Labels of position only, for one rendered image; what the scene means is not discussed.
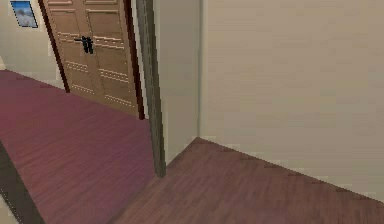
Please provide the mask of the brown panelled room door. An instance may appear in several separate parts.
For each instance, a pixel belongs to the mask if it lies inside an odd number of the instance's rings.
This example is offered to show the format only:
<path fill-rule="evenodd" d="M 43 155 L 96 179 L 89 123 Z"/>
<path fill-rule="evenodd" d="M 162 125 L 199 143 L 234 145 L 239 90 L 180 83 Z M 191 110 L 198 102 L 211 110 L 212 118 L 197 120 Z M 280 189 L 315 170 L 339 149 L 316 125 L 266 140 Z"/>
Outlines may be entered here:
<path fill-rule="evenodd" d="M 67 92 L 145 117 L 130 0 L 38 0 Z M 82 37 L 93 41 L 85 53 Z"/>

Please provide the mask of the blue framed wall picture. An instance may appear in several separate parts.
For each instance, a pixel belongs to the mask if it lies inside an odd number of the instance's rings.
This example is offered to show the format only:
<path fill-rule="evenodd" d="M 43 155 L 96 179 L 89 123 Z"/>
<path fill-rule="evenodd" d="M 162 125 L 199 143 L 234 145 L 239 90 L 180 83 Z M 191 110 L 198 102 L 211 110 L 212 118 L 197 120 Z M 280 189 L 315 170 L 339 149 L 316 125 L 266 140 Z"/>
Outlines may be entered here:
<path fill-rule="evenodd" d="M 38 27 L 31 3 L 29 1 L 11 1 L 11 6 L 20 27 Z"/>

